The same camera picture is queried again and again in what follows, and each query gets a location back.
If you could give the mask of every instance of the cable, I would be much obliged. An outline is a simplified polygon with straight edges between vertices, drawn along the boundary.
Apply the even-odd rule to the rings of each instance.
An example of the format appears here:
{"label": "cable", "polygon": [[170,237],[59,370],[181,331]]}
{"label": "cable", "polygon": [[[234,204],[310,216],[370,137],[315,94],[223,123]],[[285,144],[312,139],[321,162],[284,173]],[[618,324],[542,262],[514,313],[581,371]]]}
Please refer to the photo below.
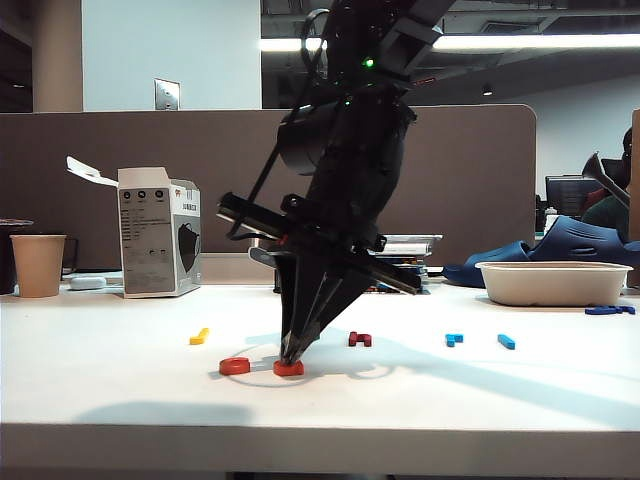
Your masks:
{"label": "cable", "polygon": [[[317,9],[312,11],[311,13],[309,13],[309,15],[307,15],[307,18],[305,20],[305,25],[309,24],[313,24],[313,22],[315,21],[315,19],[319,16],[322,15],[326,12],[328,12],[328,10],[326,9]],[[300,51],[307,51],[306,49],[306,35],[308,35],[308,30],[310,29],[310,26],[307,27],[307,31],[305,32],[305,28],[303,27],[303,35],[304,37],[301,37],[302,40],[302,44],[300,46]],[[322,44],[324,43],[325,40],[325,32],[323,30],[322,35],[320,35],[320,45],[322,46]],[[316,53],[313,56],[313,59],[311,60],[311,64],[310,64],[310,68],[307,69],[307,77],[305,79],[305,83],[302,87],[302,90],[300,90],[300,93],[298,94],[298,97],[296,98],[296,101],[294,103],[294,107],[291,110],[291,113],[289,114],[289,118],[287,119],[287,123],[285,125],[290,125],[291,123],[293,123],[296,119],[296,117],[298,116],[298,112],[300,111],[300,108],[302,107],[302,101],[304,100],[305,96],[307,95],[307,92],[309,90],[309,87],[311,87],[311,83],[314,80],[315,74],[312,74],[310,72],[315,72],[315,70],[318,68],[318,63],[320,61],[320,57],[322,55],[322,48],[318,48],[318,50],[316,50]],[[247,201],[249,203],[253,203],[254,200],[256,199],[256,197],[258,196],[258,193],[260,192],[260,189],[262,188],[262,185],[264,184],[265,180],[267,179],[267,176],[269,175],[269,172],[271,171],[271,169],[273,168],[273,165],[275,164],[277,158],[278,158],[278,154],[280,153],[280,144],[278,142],[276,142],[276,144],[273,147],[273,150],[271,150],[271,154],[269,155],[269,158],[267,158],[267,161],[264,165],[264,167],[262,168],[262,171],[260,172],[260,176],[258,177],[258,179],[256,180],[256,183],[254,184],[253,188],[251,189],[251,192],[249,193],[249,196],[247,197]],[[248,238],[258,238],[261,240],[271,240],[270,237],[263,235],[261,233],[245,233],[242,235],[236,235],[236,233],[238,232],[240,226],[242,225],[242,221],[245,219],[246,215],[241,214],[240,217],[238,217],[234,222],[233,225],[231,226],[231,229],[229,230],[229,232],[227,233],[226,237],[229,240],[245,240]]]}

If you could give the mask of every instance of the computer monitor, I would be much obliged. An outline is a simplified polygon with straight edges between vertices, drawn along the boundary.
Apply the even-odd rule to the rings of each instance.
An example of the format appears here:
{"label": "computer monitor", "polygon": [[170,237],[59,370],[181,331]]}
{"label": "computer monitor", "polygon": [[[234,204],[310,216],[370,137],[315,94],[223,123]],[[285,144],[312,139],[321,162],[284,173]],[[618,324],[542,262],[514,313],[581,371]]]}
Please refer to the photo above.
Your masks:
{"label": "computer monitor", "polygon": [[601,158],[600,161],[607,177],[615,181],[622,175],[622,160],[619,158]]}
{"label": "computer monitor", "polygon": [[582,175],[547,176],[547,205],[559,215],[579,219],[584,213],[587,194],[602,188],[597,180]]}

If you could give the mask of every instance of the red ring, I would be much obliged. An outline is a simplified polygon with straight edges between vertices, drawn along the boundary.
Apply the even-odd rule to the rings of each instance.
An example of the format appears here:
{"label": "red ring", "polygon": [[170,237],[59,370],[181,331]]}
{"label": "red ring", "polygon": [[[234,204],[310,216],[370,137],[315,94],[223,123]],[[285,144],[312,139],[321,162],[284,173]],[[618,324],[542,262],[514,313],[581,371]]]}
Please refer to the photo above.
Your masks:
{"label": "red ring", "polygon": [[273,373],[279,377],[292,377],[294,375],[304,375],[304,365],[298,360],[293,365],[282,365],[280,360],[273,362]]}

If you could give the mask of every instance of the yellow block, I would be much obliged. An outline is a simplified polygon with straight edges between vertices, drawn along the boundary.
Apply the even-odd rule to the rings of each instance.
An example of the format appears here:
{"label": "yellow block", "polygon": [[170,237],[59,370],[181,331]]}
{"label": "yellow block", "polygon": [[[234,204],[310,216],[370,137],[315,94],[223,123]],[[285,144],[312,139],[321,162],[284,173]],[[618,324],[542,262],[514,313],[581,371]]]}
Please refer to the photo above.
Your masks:
{"label": "yellow block", "polygon": [[207,339],[208,336],[209,336],[209,329],[203,328],[202,330],[200,330],[200,333],[198,334],[197,337],[189,338],[189,343],[191,345],[201,345],[204,343],[204,341]]}

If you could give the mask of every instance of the ceiling light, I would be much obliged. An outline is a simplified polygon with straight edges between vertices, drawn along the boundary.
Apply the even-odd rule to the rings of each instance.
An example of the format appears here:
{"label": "ceiling light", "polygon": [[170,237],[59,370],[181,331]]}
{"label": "ceiling light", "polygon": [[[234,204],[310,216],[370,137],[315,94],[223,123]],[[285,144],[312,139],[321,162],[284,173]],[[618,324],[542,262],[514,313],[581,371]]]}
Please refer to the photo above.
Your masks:
{"label": "ceiling light", "polygon": [[521,48],[639,48],[640,34],[604,35],[444,35],[433,45],[439,52],[517,50]]}
{"label": "ceiling light", "polygon": [[[309,50],[320,45],[317,37],[307,39]],[[602,35],[443,35],[433,45],[439,52],[468,50],[518,50],[522,48],[640,48],[640,34],[610,33]],[[263,52],[295,52],[299,38],[262,38]]]}
{"label": "ceiling light", "polygon": [[[300,50],[301,41],[299,38],[261,38],[260,50],[263,52],[295,52]],[[320,46],[320,39],[308,38],[307,48],[309,50],[317,50]],[[327,48],[327,42],[324,42],[323,48]]]}

